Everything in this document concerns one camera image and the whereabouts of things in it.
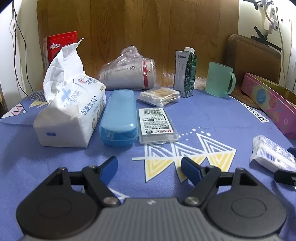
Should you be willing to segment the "small tissue packet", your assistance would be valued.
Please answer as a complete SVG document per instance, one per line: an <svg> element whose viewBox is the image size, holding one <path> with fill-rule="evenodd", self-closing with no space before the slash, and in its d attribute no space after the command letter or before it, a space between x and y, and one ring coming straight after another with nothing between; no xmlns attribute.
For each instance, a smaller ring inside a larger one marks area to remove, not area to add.
<svg viewBox="0 0 296 241"><path fill-rule="evenodd" d="M278 170L295 172L295 156L269 138L259 135L252 140L252 154L249 162L275 173Z"/></svg>

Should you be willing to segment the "blue plastic case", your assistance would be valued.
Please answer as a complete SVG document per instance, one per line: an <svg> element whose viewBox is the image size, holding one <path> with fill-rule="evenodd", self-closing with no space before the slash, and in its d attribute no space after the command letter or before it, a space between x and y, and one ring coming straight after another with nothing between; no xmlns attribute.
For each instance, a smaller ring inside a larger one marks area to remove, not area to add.
<svg viewBox="0 0 296 241"><path fill-rule="evenodd" d="M111 93L99 124L99 134L104 144L116 147L129 146L137 140L137 107L132 90Z"/></svg>

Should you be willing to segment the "clear plastic card box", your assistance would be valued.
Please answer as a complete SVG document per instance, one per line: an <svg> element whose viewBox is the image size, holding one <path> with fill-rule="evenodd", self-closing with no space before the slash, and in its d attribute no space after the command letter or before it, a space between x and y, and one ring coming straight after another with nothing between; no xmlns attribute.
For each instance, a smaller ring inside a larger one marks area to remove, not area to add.
<svg viewBox="0 0 296 241"><path fill-rule="evenodd" d="M139 143L165 144L178 141L179 134L163 108L138 109Z"/></svg>

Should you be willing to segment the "pink metal tin box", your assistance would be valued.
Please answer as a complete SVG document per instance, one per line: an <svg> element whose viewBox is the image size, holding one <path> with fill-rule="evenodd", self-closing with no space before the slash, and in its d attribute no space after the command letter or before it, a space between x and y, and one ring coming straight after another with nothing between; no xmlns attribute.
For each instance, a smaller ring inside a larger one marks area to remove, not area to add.
<svg viewBox="0 0 296 241"><path fill-rule="evenodd" d="M295 139L295 93L250 73L244 75L241 90L271 118L287 138Z"/></svg>

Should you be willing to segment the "blue patterned tablecloth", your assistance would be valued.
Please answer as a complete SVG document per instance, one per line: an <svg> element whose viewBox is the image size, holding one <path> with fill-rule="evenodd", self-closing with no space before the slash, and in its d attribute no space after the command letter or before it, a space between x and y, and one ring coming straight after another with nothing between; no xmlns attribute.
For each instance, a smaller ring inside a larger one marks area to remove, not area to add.
<svg viewBox="0 0 296 241"><path fill-rule="evenodd" d="M201 165L228 164L228 171L245 168L286 206L287 221L280 236L295 240L295 189L278 184L273 173L251 162L252 140L263 135L284 149L295 145L272 120L232 97L218 98L202 90L166 107L175 126L176 143L112 147L103 144L95 129L87 148L52 148L40 145L33 129L36 115L46 107L42 91L24 98L1 119L1 240L18 240L18 204L58 167L79 171L99 165L111 156L118 171L109 188L120 199L186 196L192 184L181 173L183 156Z"/></svg>

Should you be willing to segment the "white tissue pack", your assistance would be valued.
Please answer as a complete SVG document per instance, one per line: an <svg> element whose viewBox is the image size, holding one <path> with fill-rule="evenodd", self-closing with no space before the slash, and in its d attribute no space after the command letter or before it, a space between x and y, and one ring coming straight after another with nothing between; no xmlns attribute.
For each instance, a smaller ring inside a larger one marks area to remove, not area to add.
<svg viewBox="0 0 296 241"><path fill-rule="evenodd" d="M106 87L85 73L79 45L62 47L46 71L48 105L33 122L42 146L86 148L106 104Z"/></svg>

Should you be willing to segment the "bag of cotton swabs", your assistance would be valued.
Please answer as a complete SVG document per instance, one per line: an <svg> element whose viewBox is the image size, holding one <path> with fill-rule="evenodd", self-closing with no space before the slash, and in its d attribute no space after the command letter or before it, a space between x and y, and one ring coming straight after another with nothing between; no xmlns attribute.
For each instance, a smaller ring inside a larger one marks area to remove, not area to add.
<svg viewBox="0 0 296 241"><path fill-rule="evenodd" d="M141 92L137 99L154 107L164 108L168 104L179 101L180 98L180 92L177 90L167 87L156 87Z"/></svg>

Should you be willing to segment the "green plastic mug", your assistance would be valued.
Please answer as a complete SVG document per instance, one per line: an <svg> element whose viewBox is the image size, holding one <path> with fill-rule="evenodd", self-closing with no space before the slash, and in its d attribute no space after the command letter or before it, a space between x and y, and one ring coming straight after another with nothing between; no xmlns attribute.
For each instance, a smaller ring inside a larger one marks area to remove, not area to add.
<svg viewBox="0 0 296 241"><path fill-rule="evenodd" d="M208 68L208 76L205 91L216 97L228 97L234 90L236 85L236 76L233 68L210 62Z"/></svg>

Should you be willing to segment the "bag of paper cups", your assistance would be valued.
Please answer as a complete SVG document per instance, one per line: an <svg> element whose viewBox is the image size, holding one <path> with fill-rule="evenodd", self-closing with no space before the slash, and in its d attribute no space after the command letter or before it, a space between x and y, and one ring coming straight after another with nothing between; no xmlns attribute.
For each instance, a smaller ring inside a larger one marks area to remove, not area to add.
<svg viewBox="0 0 296 241"><path fill-rule="evenodd" d="M121 55L103 65L98 80L107 89L147 90L157 86L154 59L144 58L135 46L128 46Z"/></svg>

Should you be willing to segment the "green milk carton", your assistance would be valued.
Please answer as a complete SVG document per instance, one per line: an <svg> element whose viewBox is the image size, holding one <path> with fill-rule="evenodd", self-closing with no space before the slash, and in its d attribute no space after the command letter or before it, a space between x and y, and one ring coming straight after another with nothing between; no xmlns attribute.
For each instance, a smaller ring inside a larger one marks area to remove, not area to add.
<svg viewBox="0 0 296 241"><path fill-rule="evenodd" d="M175 51L175 77L173 89L180 92L181 97L193 95L197 55L195 49L185 47L183 51Z"/></svg>

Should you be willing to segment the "white power strip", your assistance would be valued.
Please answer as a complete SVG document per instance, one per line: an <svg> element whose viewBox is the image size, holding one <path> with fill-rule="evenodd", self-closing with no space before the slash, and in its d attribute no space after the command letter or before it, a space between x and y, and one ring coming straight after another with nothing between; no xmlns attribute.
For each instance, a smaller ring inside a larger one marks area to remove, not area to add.
<svg viewBox="0 0 296 241"><path fill-rule="evenodd" d="M273 4L267 4L264 9L265 20L264 20L264 30L271 34L273 31L279 30L278 20L277 20L277 7Z"/></svg>

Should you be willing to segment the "red snack tin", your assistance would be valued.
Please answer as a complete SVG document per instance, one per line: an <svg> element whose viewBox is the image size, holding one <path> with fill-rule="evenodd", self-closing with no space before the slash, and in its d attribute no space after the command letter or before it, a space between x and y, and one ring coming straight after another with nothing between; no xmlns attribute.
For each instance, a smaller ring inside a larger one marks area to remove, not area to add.
<svg viewBox="0 0 296 241"><path fill-rule="evenodd" d="M62 47L77 42L77 31L43 38L43 60L47 69Z"/></svg>

